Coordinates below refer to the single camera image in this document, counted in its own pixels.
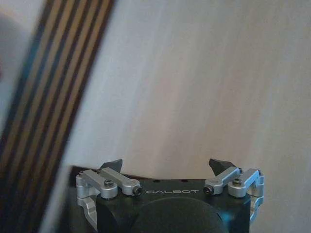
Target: black round motor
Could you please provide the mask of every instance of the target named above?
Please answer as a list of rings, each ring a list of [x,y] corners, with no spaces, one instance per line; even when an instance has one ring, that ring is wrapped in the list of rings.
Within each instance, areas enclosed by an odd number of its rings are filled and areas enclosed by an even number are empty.
[[[171,197],[143,206],[131,233],[228,233],[215,209],[192,198]]]

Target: white wall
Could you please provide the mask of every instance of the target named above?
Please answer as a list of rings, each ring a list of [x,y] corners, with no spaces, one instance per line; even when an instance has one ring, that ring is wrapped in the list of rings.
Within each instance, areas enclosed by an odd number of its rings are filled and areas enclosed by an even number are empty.
[[[153,178],[266,175],[251,232],[309,232],[311,2],[117,1],[63,160]]]

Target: silver metal linkage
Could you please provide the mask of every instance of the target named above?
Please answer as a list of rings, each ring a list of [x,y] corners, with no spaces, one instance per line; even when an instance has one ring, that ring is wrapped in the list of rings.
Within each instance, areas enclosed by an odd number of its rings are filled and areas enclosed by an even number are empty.
[[[240,175],[240,169],[234,166],[220,173],[218,176],[205,180],[205,192],[217,195],[223,192],[223,188],[234,178]]]
[[[248,188],[255,183],[257,186],[259,172],[257,169],[248,169],[238,178],[228,183],[228,193],[236,198],[242,198],[246,195]]]
[[[247,194],[251,198],[250,223],[257,217],[258,208],[264,200],[264,174],[257,169],[248,169],[240,177],[228,183],[231,196],[242,198]]]
[[[228,185],[229,195],[243,198],[250,195],[250,223],[257,217],[259,206],[264,201],[264,174],[257,169],[248,169],[241,172],[237,167],[229,167],[218,176],[205,180],[204,191],[208,195],[217,195],[223,192]]]
[[[125,195],[136,196],[141,194],[141,186],[138,180],[129,179],[109,167],[101,169],[101,175],[115,182]]]

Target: screw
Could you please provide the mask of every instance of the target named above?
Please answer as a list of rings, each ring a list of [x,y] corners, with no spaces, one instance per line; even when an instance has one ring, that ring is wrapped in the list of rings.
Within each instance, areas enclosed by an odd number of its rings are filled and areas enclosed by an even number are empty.
[[[213,189],[212,186],[207,185],[207,186],[205,186],[205,187],[203,188],[203,191],[204,191],[204,193],[205,193],[206,195],[211,196],[211,195],[213,194],[213,192],[214,192],[214,189]]]
[[[134,194],[135,196],[140,195],[140,194],[141,194],[141,191],[142,191],[142,188],[141,188],[140,186],[135,186],[135,187],[133,188],[133,194]]]
[[[113,186],[113,181],[112,180],[105,180],[104,185],[106,187],[111,187],[111,186]]]
[[[233,185],[240,185],[242,184],[242,181],[240,178],[235,178],[233,181],[232,181]]]

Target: striped wooden panel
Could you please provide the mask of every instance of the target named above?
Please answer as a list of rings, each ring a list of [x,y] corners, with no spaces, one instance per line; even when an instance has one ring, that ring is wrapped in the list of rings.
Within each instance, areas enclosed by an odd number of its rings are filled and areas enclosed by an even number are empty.
[[[48,0],[0,141],[1,232],[37,231],[112,0]]]

